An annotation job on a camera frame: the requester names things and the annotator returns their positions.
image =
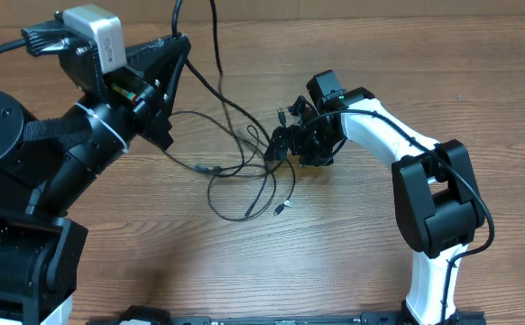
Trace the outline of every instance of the wooden table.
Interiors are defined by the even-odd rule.
[[[190,59],[216,83],[210,25],[180,29],[192,41]],[[169,28],[124,32],[134,44]],[[225,94],[268,129],[278,123],[276,107],[333,69],[346,88],[370,89],[422,134],[463,142],[497,233],[491,249],[463,261],[457,306],[486,311],[492,323],[525,323],[525,16],[222,23],[219,34]],[[18,36],[0,29],[0,43]],[[0,90],[39,118],[62,115],[80,96],[56,58],[23,51],[0,56]],[[219,103],[185,71],[175,110],[190,109],[224,121]],[[244,133],[245,119],[233,117]],[[180,159],[237,161],[232,140],[212,125],[192,116],[171,122],[170,152]],[[390,173],[355,144],[328,168],[296,171],[294,209],[229,223],[208,208],[208,178],[137,138],[69,211],[90,230],[72,319],[132,304],[213,317],[398,309],[411,251],[395,224]],[[278,178],[273,207],[290,186],[287,169]],[[239,216],[259,184],[220,184],[217,206]],[[473,246],[485,239],[486,227]]]

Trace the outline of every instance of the table surface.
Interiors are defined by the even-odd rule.
[[[208,23],[182,24],[190,59],[216,83]],[[127,44],[169,33],[128,25]],[[19,36],[0,29],[0,43]],[[492,323],[525,323],[525,16],[221,23],[225,94],[273,129],[313,74],[332,69],[346,88],[370,89],[424,135],[468,148],[493,213],[493,246],[466,258],[457,307]],[[54,57],[0,56],[0,90],[39,118],[80,97]],[[175,111],[224,122],[220,104],[185,71]],[[246,120],[233,113],[235,128]],[[194,116],[175,116],[170,152],[190,163],[229,164],[232,139]],[[335,163],[296,168],[295,207],[230,223],[207,205],[208,178],[137,138],[69,210],[89,229],[72,319],[133,304],[216,317],[356,314],[396,310],[410,288],[411,251],[395,224],[390,173],[347,144]],[[290,186],[278,177],[279,204]],[[240,216],[260,181],[217,184],[216,206]],[[472,246],[486,239],[477,231]]]

